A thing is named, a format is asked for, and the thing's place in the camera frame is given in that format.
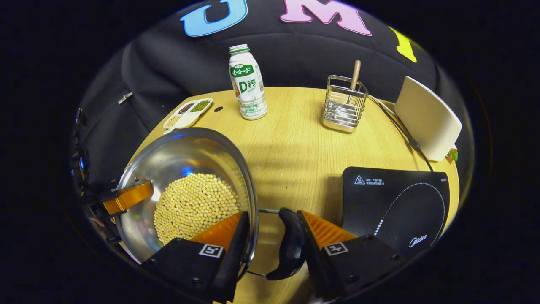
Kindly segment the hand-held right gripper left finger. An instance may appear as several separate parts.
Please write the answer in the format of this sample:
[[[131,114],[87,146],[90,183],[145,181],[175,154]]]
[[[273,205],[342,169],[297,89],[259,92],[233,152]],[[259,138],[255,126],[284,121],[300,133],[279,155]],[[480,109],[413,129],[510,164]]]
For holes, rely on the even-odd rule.
[[[183,292],[225,304],[235,297],[248,233],[248,212],[238,212],[195,241],[176,237],[142,267]]]

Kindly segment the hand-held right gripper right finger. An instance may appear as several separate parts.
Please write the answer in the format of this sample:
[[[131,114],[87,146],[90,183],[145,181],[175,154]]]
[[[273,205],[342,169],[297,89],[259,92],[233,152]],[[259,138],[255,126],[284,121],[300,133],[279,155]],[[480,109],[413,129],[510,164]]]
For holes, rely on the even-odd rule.
[[[372,234],[357,237],[310,212],[297,213],[305,231],[305,261],[319,298],[351,301],[407,265],[407,256]]]

